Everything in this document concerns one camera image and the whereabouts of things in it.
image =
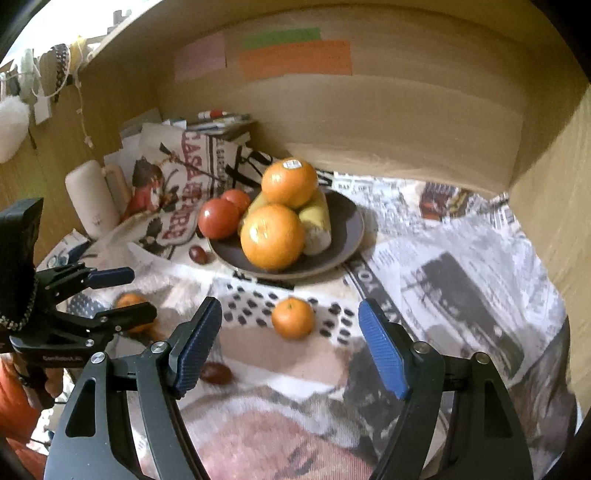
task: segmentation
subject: tomato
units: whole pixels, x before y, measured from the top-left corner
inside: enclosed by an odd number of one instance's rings
[[[221,240],[238,230],[240,211],[225,199],[212,199],[203,204],[199,213],[199,229],[207,238]]]
[[[223,193],[222,198],[236,205],[241,216],[244,215],[244,212],[248,210],[248,207],[251,204],[251,198],[242,190],[227,190]]]

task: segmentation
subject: sticky note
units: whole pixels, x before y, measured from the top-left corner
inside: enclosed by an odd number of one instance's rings
[[[241,52],[240,64],[247,80],[290,73],[353,74],[350,44],[342,40],[287,43],[247,50]]]
[[[223,32],[200,38],[181,48],[174,56],[174,80],[190,80],[226,68]]]
[[[249,35],[242,39],[243,50],[272,47],[284,43],[320,40],[319,28],[294,28],[292,30],[276,30]]]

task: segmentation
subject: white bottle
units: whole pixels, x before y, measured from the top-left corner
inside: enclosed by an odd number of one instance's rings
[[[123,171],[117,165],[101,168],[96,160],[89,160],[66,176],[66,190],[82,226],[93,240],[105,236],[121,221],[121,214],[105,179],[108,174],[113,174],[116,180],[111,183],[119,190],[117,196],[128,202],[131,193]]]

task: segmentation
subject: metal screw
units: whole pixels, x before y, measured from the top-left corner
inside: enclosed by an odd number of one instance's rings
[[[431,345],[427,342],[414,342],[413,344],[414,351],[417,353],[425,354],[431,350]]]
[[[488,363],[490,363],[490,362],[491,362],[491,357],[489,357],[489,356],[488,356],[486,353],[484,353],[484,352],[478,352],[478,353],[476,354],[476,361],[477,361],[479,364],[486,365],[486,364],[488,364]]]
[[[90,357],[90,361],[94,364],[99,364],[105,359],[104,352],[96,352],[93,356]]]
[[[152,350],[152,353],[162,353],[165,352],[167,348],[168,344],[166,342],[156,342],[152,344],[150,350]]]

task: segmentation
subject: fruit bowl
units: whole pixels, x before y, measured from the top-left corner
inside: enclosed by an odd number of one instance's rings
[[[363,240],[363,217],[354,202],[344,195],[323,189],[329,206],[332,242],[322,253],[301,255],[290,267],[281,271],[267,271],[248,261],[240,245],[240,237],[234,235],[225,240],[210,240],[212,252],[220,261],[240,273],[267,280],[295,280],[317,275],[337,267],[351,257]],[[252,198],[259,191],[251,194]]]

